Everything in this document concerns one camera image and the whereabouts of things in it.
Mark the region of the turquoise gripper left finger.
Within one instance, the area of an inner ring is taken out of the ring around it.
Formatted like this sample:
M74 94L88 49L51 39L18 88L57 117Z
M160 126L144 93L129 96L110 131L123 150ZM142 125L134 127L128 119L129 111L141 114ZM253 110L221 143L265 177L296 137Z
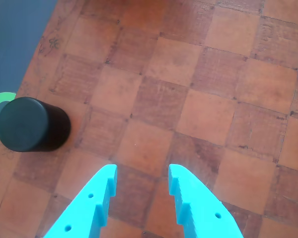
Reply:
M116 195L117 166L102 167L82 188L45 234L46 238L98 238L107 225L111 197Z

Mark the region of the turquoise gripper right finger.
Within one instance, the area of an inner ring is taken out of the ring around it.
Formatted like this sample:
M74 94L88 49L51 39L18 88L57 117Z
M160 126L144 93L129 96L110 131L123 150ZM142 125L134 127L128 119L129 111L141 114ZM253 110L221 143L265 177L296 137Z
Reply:
M187 168L168 167L169 194L174 196L176 222L186 238L241 238L234 217Z

